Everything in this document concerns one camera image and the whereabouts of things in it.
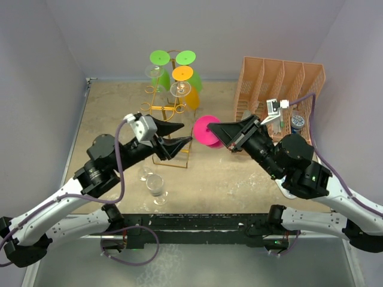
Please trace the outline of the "clear glass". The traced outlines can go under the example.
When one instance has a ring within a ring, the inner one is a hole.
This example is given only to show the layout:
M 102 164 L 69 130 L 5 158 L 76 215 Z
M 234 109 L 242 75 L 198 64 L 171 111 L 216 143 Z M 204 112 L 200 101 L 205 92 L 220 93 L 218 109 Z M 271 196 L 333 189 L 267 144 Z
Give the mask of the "clear glass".
M 156 205 L 164 205 L 167 202 L 168 192 L 165 188 L 165 182 L 160 175 L 149 175 L 146 180 L 146 187 L 152 195 Z
M 159 65 L 148 65 L 145 69 L 145 75 L 151 79 L 151 85 L 157 93 L 166 91 L 167 73 Z
M 170 87 L 171 95 L 175 98 L 175 112 L 182 114 L 186 110 L 186 97 L 192 88 L 187 81 L 177 81 Z
M 145 182 L 153 174 L 153 171 L 146 161 L 141 161 L 138 166 L 138 179 Z

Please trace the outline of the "yellow plastic goblet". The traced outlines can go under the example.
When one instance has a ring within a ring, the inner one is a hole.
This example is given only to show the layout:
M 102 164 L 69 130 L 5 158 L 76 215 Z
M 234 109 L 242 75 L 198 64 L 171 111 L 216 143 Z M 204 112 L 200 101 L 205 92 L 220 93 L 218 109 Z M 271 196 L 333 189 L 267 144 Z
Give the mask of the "yellow plastic goblet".
M 175 82 L 171 85 L 170 92 L 189 110 L 195 111 L 200 105 L 200 99 L 196 87 L 192 84 L 193 76 L 194 70 L 189 66 L 175 68 L 172 72 Z

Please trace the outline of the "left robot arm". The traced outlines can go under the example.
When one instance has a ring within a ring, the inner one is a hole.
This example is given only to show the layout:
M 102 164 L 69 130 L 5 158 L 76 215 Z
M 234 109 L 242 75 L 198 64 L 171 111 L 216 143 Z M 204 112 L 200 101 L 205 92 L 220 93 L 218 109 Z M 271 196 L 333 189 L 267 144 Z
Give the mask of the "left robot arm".
M 191 136 L 170 138 L 183 123 L 160 121 L 150 115 L 128 114 L 115 134 L 95 138 L 89 160 L 54 194 L 33 209 L 1 218 L 2 267 L 27 267 L 53 246 L 91 234 L 117 234 L 124 217 L 116 204 L 125 194 L 124 171 L 155 154 L 173 159 Z

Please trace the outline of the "pink plastic goblet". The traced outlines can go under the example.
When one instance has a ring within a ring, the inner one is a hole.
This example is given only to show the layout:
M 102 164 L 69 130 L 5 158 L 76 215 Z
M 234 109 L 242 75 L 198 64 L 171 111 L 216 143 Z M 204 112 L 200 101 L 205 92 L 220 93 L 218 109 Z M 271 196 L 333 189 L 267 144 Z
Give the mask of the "pink plastic goblet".
M 220 120 L 213 115 L 204 115 L 198 118 L 193 126 L 193 135 L 195 139 L 202 145 L 210 148 L 219 149 L 223 144 L 216 135 L 208 128 L 210 123 L 219 123 Z

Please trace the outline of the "large green wine glass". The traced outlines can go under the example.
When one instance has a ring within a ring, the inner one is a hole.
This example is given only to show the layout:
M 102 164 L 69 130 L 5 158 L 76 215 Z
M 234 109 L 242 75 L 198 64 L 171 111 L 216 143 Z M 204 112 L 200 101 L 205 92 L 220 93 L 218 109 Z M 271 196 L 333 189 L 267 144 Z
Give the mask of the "large green wine glass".
M 196 60 L 196 54 L 191 50 L 184 50 L 177 54 L 175 61 L 178 66 L 173 70 L 172 77 L 176 81 L 187 81 L 197 92 L 201 92 L 203 86 L 200 75 L 191 67 Z

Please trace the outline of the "small green wine glass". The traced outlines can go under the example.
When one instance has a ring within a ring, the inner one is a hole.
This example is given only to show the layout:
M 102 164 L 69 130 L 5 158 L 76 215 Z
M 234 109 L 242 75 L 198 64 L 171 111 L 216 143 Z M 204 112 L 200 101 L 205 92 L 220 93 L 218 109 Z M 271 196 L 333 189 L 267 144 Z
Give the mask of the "small green wine glass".
M 157 68 L 157 75 L 152 78 L 151 83 L 161 91 L 168 91 L 171 87 L 170 76 L 165 68 L 170 59 L 169 53 L 165 50 L 155 50 L 150 54 L 150 61 Z

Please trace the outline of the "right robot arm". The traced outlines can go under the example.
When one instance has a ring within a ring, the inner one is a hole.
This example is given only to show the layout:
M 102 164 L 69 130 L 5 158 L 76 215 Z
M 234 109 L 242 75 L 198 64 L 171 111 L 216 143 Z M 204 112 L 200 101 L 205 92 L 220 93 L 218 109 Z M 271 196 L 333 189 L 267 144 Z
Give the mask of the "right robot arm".
M 331 212 L 305 212 L 283 205 L 270 207 L 266 227 L 273 234 L 306 230 L 349 241 L 366 252 L 382 252 L 382 206 L 352 193 L 335 172 L 314 161 L 314 147 L 290 134 L 274 144 L 267 128 L 252 115 L 235 123 L 207 125 L 231 152 L 244 150 L 290 194 L 319 202 Z

